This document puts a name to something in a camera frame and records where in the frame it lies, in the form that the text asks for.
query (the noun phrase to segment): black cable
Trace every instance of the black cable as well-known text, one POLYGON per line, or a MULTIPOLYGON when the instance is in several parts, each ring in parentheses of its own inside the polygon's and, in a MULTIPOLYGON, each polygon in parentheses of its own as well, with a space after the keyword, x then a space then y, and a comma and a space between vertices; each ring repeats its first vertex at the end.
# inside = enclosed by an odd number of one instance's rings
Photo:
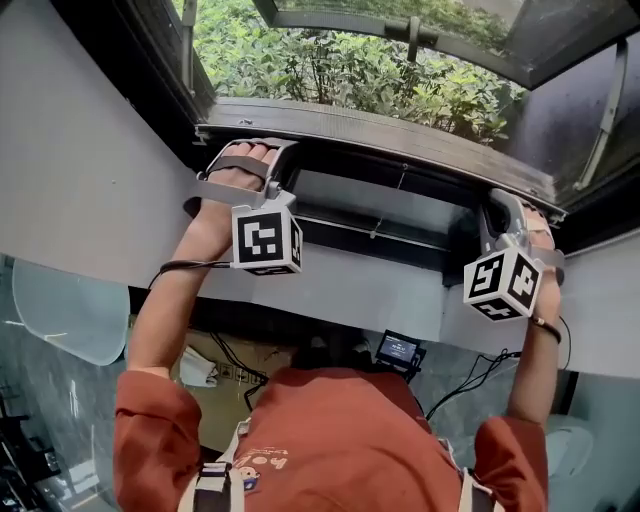
POLYGON ((572 343, 571 343, 571 329, 569 329, 569 324, 567 324, 567 322, 564 320, 564 318, 560 317, 560 320, 562 320, 562 323, 567 328, 567 335, 569 336, 569 355, 567 356, 567 363, 564 365, 564 368, 562 369, 564 371, 567 368, 569 368, 569 361, 571 361, 571 345, 572 345, 572 343))
POLYGON ((426 415, 427 421, 429 421, 432 418, 435 412, 442 405, 444 405, 446 402, 451 400, 454 396, 460 395, 462 393, 466 393, 467 391, 473 391, 474 389, 477 389, 480 386, 482 386, 482 384, 484 384, 484 382, 487 380, 491 372, 494 371, 496 368, 498 368, 498 366, 500 366, 500 364, 502 364, 503 361, 507 359, 515 358, 515 357, 520 357, 521 355, 522 355, 522 352, 507 352, 506 348, 503 349, 502 352, 500 352, 500 355, 498 355, 495 359, 486 357, 484 354, 478 354, 478 357, 476 357, 476 360, 473 363, 473 366, 471 367, 471 371, 469 372, 469 375, 464 380, 464 382, 460 384, 456 389, 454 389, 450 393, 447 393, 445 396, 443 396, 438 401, 438 403, 431 408, 431 410, 426 415), (480 359, 489 361, 491 364, 489 365, 489 367, 484 373, 481 373, 480 375, 472 379, 471 377, 480 359), (474 382, 477 382, 478 380, 480 380, 478 384, 471 386, 471 384, 473 384, 474 382))
POLYGON ((196 260, 174 260, 169 261, 160 267, 158 273, 153 277, 147 288, 151 289, 153 283, 165 272, 171 270, 190 270, 194 268, 231 268, 228 261, 196 261, 196 260))
POLYGON ((267 382, 269 382, 269 378, 265 375, 262 375, 260 372, 252 368, 249 368, 246 364, 240 361, 240 358, 236 355, 233 349, 227 344, 226 341, 222 339, 222 337, 219 334, 214 334, 210 332, 209 336, 211 336, 211 339, 213 339, 213 341, 215 341, 218 344, 218 346, 220 347, 220 350, 222 350, 222 353, 225 355, 225 357, 231 364, 239 367, 240 369, 246 371, 250 375, 253 375, 254 377, 259 379, 259 384, 252 387, 251 389, 248 389, 244 393, 244 401, 247 404, 247 408, 249 409, 249 411, 253 411, 253 406, 251 405, 251 401, 249 399, 258 391, 258 389, 260 389, 267 382))

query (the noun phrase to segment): leaves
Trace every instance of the leaves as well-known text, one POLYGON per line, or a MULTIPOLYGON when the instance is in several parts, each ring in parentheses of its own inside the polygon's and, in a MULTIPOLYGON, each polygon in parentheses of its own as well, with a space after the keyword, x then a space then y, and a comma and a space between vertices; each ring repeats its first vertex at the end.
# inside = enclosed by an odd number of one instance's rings
MULTIPOLYGON (((504 39, 499 18, 456 0, 398 1, 403 9, 409 3, 415 12, 428 11, 422 19, 431 26, 485 48, 498 51, 504 39)), ((181 12, 182 0, 173 2, 181 12)), ((367 9, 385 5, 393 4, 371 0, 367 9)), ((200 0, 194 46, 220 96, 353 108, 482 144, 506 138, 501 113, 524 96, 524 89, 489 71, 429 50, 420 50, 415 63, 407 62, 404 43, 335 31, 269 29, 251 0, 200 0)))

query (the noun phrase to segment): bracelet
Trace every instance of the bracelet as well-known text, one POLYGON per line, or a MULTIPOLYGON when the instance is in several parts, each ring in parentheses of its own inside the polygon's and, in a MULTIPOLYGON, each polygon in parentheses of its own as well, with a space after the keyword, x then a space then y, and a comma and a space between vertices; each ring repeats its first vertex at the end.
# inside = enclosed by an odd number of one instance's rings
POLYGON ((562 341, 562 335, 560 334, 560 331, 558 329, 556 329, 550 323, 545 322, 542 318, 538 316, 532 316, 530 320, 531 322, 533 322, 533 325, 537 325, 538 327, 541 327, 542 329, 547 331, 549 334, 551 334, 551 336, 553 336, 558 342, 558 345, 560 345, 560 342, 562 341))

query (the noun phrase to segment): hand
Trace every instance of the hand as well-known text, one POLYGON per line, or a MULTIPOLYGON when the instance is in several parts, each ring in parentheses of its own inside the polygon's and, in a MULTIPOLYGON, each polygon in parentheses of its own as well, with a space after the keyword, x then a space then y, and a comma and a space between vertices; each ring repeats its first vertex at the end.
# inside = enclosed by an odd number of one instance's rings
MULTIPOLYGON (((525 214, 527 216, 528 223, 534 222, 537 224, 544 223, 543 225, 548 228, 546 219, 537 211, 531 210, 525 207, 525 214)), ((539 229, 529 231, 529 240, 531 245, 541 247, 544 249, 553 250, 555 245, 553 238, 545 230, 539 229)), ((562 296, 560 294, 560 287, 556 279, 555 267, 547 267, 542 273, 542 282, 540 283, 540 290, 538 292, 538 300, 535 305, 533 314, 550 323, 556 325, 560 316, 560 302, 562 296)))
MULTIPOLYGON (((268 150, 266 146, 258 144, 251 146, 246 142, 229 146, 223 156, 249 156, 266 164, 273 161, 276 150, 268 150)), ((248 190, 260 190, 263 180, 238 167, 220 169, 209 175, 212 183, 220 183, 248 190)), ((231 207, 224 203, 203 199, 200 212, 191 222, 187 235, 192 244, 197 245, 199 258, 214 260, 220 257, 231 246, 231 207)))

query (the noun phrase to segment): person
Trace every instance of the person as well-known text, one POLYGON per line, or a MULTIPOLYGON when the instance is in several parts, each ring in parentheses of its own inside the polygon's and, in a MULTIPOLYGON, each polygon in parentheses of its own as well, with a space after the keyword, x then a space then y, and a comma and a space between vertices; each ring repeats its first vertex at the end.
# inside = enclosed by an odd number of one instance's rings
MULTIPOLYGON (((229 147, 227 155, 268 163, 274 152, 242 143, 229 147)), ((239 168, 217 171, 209 180, 253 190, 262 185, 239 168)), ((545 222, 537 212, 527 215, 538 225, 545 222)), ((544 229, 532 232, 531 240, 553 248, 544 229)), ((216 260, 230 245, 230 208, 203 200, 173 259, 216 260)), ((207 269, 195 269, 161 275, 135 323, 127 371, 117 385, 114 436, 114 488, 125 511, 183 510, 183 495, 201 470, 201 413, 169 372, 184 349, 206 274, 207 269)), ((554 269, 547 269, 535 314, 557 325, 560 303, 554 269)), ((487 489, 495 510, 547 508, 543 427, 557 366, 556 339, 531 324, 506 415, 488 419, 475 440, 472 477, 487 489)), ((394 374, 281 369, 238 441, 231 450, 232 469, 244 481, 248 512, 463 510, 469 475, 431 433, 409 387, 394 374)))

